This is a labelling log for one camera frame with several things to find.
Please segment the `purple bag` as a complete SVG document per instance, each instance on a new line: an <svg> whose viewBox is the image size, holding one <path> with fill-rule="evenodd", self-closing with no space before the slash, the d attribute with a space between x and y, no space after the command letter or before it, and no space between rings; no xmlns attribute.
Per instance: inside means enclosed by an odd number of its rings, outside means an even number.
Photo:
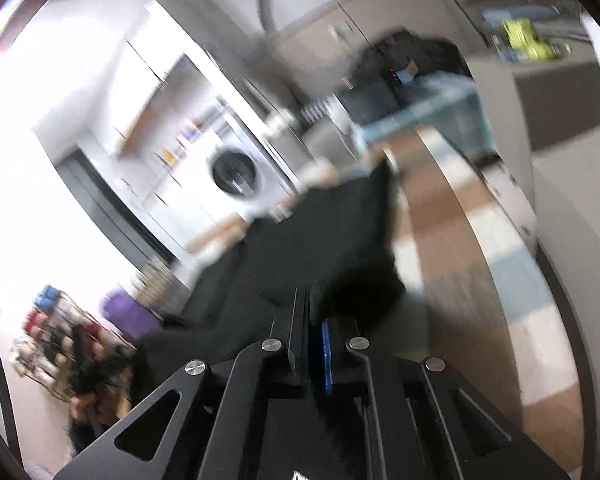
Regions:
<svg viewBox="0 0 600 480"><path fill-rule="evenodd" d="M130 341L137 342L143 336L162 329L161 322L151 310L135 301L123 289L106 297L100 310L102 316Z"/></svg>

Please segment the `shoe rack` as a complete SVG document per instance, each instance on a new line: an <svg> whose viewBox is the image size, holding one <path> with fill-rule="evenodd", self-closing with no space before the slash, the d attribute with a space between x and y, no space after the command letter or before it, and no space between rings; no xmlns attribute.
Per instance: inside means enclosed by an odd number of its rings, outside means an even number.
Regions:
<svg viewBox="0 0 600 480"><path fill-rule="evenodd" d="M9 359L19 376L68 403L99 387L126 396L134 351L134 344L114 324L46 285L24 318Z"/></svg>

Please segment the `black storage bin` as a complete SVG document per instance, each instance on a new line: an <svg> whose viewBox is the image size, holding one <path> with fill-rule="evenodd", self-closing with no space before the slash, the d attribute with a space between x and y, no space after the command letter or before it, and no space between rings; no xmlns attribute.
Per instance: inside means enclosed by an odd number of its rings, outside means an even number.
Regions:
<svg viewBox="0 0 600 480"><path fill-rule="evenodd" d="M403 107L401 89L385 79L374 79L336 94L348 116L357 125L368 125Z"/></svg>

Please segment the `woven basket bag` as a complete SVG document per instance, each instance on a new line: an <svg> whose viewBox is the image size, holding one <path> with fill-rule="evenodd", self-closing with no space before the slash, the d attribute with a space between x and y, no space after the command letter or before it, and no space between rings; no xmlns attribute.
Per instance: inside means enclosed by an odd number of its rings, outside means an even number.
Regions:
<svg viewBox="0 0 600 480"><path fill-rule="evenodd" d="M147 260L132 281L130 296L159 318L182 314L190 289L158 257Z"/></svg>

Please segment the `white front-load washing machine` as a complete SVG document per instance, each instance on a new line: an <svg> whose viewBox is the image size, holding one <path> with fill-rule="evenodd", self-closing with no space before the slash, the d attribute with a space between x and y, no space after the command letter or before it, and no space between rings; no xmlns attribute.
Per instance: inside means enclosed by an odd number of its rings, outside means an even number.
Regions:
<svg viewBox="0 0 600 480"><path fill-rule="evenodd" d="M251 221L291 196L286 176L250 132L225 124L219 138L209 172L231 214Z"/></svg>

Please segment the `light blue checked cloth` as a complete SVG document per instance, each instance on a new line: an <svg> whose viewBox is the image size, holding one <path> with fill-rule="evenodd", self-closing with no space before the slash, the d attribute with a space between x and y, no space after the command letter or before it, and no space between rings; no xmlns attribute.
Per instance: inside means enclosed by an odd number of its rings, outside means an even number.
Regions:
<svg viewBox="0 0 600 480"><path fill-rule="evenodd" d="M471 78L439 72L411 81L404 90L407 107L378 122L353 127L352 139L359 152L403 129L418 127L436 128L471 160L498 151Z"/></svg>

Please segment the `checkered bed cover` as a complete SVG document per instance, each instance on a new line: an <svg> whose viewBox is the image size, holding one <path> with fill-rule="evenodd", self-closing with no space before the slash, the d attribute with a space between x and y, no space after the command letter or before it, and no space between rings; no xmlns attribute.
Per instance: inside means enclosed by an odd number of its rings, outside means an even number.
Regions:
<svg viewBox="0 0 600 480"><path fill-rule="evenodd" d="M389 243L405 290L369 334L325 318L312 368L369 479L574 479L585 463L577 363L555 298L513 222L433 128L366 152L394 172Z"/></svg>

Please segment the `black clothes pile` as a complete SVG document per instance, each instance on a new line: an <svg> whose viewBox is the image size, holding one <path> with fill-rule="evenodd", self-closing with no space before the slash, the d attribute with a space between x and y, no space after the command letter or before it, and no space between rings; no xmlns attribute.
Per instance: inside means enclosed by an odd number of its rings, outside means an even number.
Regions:
<svg viewBox="0 0 600 480"><path fill-rule="evenodd" d="M458 47L450 40L423 37L405 28L383 36L363 49L348 73L351 84L398 76L408 70L415 78L437 72L471 78Z"/></svg>

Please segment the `black knit sweater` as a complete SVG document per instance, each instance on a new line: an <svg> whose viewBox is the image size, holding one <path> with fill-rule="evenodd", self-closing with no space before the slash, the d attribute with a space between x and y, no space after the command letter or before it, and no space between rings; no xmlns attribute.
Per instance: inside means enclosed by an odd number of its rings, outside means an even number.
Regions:
<svg viewBox="0 0 600 480"><path fill-rule="evenodd" d="M376 330L405 290L389 243L393 182L380 162L366 176L307 192L283 220L254 220L201 272L182 312L140 340L131 403L190 360L223 363L271 330L284 332L297 294L308 297L315 324L350 318L363 334Z"/></svg>

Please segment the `green teapot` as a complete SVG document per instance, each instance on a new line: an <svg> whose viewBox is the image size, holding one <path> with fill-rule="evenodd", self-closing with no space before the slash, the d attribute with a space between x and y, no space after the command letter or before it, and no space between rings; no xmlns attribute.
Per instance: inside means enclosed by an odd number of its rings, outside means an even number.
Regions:
<svg viewBox="0 0 600 480"><path fill-rule="evenodd" d="M572 51L569 44L555 44L542 39L528 18L502 21L502 29L506 46L501 48L500 55L509 62L560 60Z"/></svg>

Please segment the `grey side table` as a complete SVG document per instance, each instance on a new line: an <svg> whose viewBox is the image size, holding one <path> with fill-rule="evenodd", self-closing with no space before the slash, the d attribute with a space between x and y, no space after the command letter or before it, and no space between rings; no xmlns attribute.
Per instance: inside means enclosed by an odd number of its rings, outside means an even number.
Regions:
<svg viewBox="0 0 600 480"><path fill-rule="evenodd" d="M533 153L600 125L600 66L586 44L557 61L511 63L483 53L467 63L498 154L527 194Z"/></svg>

